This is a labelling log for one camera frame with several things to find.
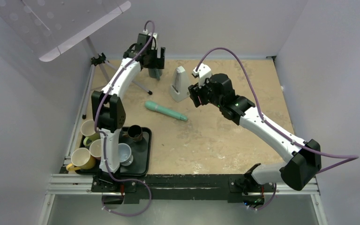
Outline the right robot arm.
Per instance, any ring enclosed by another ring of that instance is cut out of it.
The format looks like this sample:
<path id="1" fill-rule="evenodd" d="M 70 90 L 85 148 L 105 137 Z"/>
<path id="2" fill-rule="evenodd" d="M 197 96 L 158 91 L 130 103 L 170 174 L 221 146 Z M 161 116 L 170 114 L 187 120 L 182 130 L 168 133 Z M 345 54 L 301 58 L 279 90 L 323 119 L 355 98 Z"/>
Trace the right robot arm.
<path id="1" fill-rule="evenodd" d="M 188 87 L 195 107 L 213 104 L 224 118 L 241 126 L 273 148 L 283 159 L 283 163 L 255 164 L 244 174 L 244 184 L 251 191 L 266 183 L 285 183 L 290 188 L 301 191 L 320 171 L 321 157 L 304 147 L 320 151 L 315 140 L 309 142 L 298 138 L 267 117 L 261 118 L 255 104 L 244 96 L 237 95 L 226 74 L 192 74 L 199 81 Z"/>

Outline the white metronome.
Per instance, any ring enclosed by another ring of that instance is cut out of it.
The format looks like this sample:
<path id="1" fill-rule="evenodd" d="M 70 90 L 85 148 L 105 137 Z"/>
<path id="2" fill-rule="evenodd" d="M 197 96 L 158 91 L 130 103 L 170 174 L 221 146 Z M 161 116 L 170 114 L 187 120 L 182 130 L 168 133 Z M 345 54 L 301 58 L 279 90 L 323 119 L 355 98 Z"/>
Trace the white metronome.
<path id="1" fill-rule="evenodd" d="M 177 67 L 172 76 L 172 84 L 169 87 L 170 96 L 177 103 L 183 101 L 190 95 L 189 86 L 190 80 L 185 68 L 183 66 Z"/>

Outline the pink mug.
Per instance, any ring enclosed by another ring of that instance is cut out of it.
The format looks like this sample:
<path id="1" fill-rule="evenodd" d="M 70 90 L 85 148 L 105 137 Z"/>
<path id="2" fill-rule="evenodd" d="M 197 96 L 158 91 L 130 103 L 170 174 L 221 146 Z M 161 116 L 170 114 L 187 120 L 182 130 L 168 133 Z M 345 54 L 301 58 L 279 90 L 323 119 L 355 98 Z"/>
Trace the pink mug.
<path id="1" fill-rule="evenodd" d="M 97 160 L 101 160 L 102 157 L 102 147 L 101 139 L 94 140 L 89 146 L 90 154 Z"/>

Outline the brown mug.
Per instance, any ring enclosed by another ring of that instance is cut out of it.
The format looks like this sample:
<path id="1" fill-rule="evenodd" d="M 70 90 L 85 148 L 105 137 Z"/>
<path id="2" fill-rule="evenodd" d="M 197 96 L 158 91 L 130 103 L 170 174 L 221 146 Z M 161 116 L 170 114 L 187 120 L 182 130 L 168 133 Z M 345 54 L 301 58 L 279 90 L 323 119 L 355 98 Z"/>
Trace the brown mug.
<path id="1" fill-rule="evenodd" d="M 133 142 L 140 142 L 143 140 L 143 129 L 139 125 L 132 125 L 127 129 L 127 131 L 123 132 L 122 136 L 131 138 Z"/>

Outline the yellow mug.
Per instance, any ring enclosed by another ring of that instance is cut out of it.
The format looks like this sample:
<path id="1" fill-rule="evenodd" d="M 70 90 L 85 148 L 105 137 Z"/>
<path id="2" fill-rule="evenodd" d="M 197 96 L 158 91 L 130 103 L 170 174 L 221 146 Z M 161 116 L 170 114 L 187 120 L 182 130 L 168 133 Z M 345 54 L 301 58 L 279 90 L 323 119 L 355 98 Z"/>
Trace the yellow mug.
<path id="1" fill-rule="evenodd" d="M 96 165 L 96 159 L 87 148 L 78 148 L 71 155 L 71 163 L 66 166 L 67 171 L 88 170 Z"/>

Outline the green mug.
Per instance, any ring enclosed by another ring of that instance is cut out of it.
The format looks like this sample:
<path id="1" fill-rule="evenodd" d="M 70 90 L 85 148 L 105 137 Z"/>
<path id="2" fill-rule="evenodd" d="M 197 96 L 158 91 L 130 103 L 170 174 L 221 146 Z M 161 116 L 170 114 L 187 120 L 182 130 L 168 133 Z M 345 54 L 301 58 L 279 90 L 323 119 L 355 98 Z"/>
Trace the green mug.
<path id="1" fill-rule="evenodd" d="M 83 145 L 89 147 L 95 140 L 100 138 L 100 134 L 95 131 L 94 120 L 85 121 L 80 128 L 81 134 L 84 136 Z"/>

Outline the light grey mug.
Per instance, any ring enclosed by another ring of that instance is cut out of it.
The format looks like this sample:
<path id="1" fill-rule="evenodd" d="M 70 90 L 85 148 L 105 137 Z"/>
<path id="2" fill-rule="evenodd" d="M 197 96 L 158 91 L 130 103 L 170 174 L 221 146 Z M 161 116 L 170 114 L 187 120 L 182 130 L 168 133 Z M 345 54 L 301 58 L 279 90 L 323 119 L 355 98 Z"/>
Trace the light grey mug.
<path id="1" fill-rule="evenodd" d="M 129 166 L 133 163 L 134 157 L 131 147 L 126 143 L 118 144 L 118 155 L 122 166 Z"/>

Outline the dark teal cup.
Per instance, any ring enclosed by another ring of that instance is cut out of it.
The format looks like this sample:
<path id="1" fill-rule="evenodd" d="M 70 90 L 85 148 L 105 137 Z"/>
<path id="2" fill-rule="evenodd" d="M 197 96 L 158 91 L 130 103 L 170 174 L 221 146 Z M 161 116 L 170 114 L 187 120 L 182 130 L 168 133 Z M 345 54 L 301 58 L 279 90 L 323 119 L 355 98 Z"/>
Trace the dark teal cup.
<path id="1" fill-rule="evenodd" d="M 158 81 L 160 81 L 161 79 L 161 76 L 163 74 L 163 70 L 162 69 L 152 69 L 152 68 L 149 68 L 148 69 L 148 72 L 149 72 L 149 77 L 150 78 L 154 78 Z"/>

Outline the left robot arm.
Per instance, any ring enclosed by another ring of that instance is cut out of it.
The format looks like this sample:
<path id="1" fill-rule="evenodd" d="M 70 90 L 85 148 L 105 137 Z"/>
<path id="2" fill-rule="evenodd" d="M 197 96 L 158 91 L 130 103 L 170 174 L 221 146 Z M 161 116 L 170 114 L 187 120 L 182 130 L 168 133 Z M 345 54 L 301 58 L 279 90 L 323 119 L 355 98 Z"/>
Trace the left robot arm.
<path id="1" fill-rule="evenodd" d="M 120 168 L 119 136 L 126 120 L 122 99 L 135 77 L 143 69 L 162 70 L 165 67 L 165 48 L 158 48 L 153 32 L 144 30 L 123 54 L 123 59 L 110 82 L 91 95 L 94 128 L 102 141 L 99 168 L 108 174 L 103 186 L 110 192 L 121 186 L 120 177 L 114 175 Z"/>

